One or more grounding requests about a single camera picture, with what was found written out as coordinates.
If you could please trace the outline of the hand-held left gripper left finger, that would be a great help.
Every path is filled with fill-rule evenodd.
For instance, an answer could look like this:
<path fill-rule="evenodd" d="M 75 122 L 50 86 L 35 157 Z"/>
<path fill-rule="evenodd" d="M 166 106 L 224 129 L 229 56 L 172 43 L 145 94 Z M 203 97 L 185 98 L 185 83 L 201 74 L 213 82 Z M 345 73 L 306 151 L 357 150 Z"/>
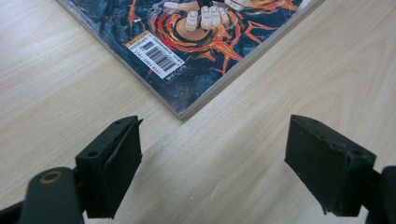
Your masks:
<path fill-rule="evenodd" d="M 112 122 L 76 156 L 88 218 L 113 218 L 142 161 L 138 116 Z"/>

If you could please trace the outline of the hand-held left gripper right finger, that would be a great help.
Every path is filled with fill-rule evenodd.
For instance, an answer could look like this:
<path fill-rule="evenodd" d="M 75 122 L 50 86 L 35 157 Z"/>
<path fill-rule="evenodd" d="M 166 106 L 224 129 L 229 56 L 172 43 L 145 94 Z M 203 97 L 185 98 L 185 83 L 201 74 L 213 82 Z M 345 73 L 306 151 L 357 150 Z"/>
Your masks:
<path fill-rule="evenodd" d="M 360 212 L 361 185 L 375 159 L 374 153 L 318 120 L 290 117 L 285 162 L 326 212 L 340 217 Z"/>

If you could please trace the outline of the dark illustrated magazine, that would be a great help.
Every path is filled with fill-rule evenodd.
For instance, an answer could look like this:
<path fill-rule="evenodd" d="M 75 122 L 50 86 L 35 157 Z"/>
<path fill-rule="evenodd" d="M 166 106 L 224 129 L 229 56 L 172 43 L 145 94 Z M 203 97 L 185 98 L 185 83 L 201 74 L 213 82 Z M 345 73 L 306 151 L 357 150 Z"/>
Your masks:
<path fill-rule="evenodd" d="M 178 119 L 324 0 L 57 0 Z"/>

